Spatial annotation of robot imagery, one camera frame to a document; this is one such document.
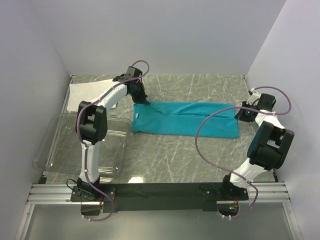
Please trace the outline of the teal t shirt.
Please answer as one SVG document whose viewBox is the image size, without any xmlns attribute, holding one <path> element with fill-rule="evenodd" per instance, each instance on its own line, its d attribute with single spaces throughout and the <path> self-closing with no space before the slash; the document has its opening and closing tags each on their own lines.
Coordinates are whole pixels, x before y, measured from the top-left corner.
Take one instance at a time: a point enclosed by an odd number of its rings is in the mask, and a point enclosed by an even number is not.
<svg viewBox="0 0 320 240">
<path fill-rule="evenodd" d="M 131 130 L 156 135 L 194 137 L 201 123 L 211 114 L 232 104 L 215 102 L 151 101 L 133 105 Z M 240 136 L 235 110 L 223 111 L 209 119 L 199 132 L 200 137 L 235 139 Z"/>
</svg>

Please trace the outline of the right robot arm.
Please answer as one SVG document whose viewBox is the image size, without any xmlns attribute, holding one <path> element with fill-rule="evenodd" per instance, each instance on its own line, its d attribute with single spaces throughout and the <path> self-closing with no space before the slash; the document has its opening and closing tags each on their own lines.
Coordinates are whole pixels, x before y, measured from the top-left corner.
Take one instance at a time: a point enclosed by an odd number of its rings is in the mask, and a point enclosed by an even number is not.
<svg viewBox="0 0 320 240">
<path fill-rule="evenodd" d="M 247 182 L 273 169 L 279 169 L 289 152 L 295 133 L 285 128 L 273 114 L 276 98 L 255 89 L 250 92 L 247 101 L 235 116 L 242 122 L 256 122 L 258 130 L 247 150 L 247 159 L 234 173 L 225 175 L 219 193 L 230 200 L 245 193 Z"/>
</svg>

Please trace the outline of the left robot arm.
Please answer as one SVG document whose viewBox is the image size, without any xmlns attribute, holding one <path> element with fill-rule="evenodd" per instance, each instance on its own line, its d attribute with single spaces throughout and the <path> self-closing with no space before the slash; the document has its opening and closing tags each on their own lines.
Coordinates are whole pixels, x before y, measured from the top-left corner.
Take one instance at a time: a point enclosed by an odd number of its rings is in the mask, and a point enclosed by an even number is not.
<svg viewBox="0 0 320 240">
<path fill-rule="evenodd" d="M 142 82 L 144 75 L 140 69 L 129 66 L 126 73 L 116 76 L 99 96 L 91 101 L 83 100 L 78 106 L 75 131 L 82 156 L 77 187 L 88 201 L 94 201 L 100 195 L 99 152 L 108 131 L 107 115 L 127 95 L 135 104 L 149 103 Z"/>
</svg>

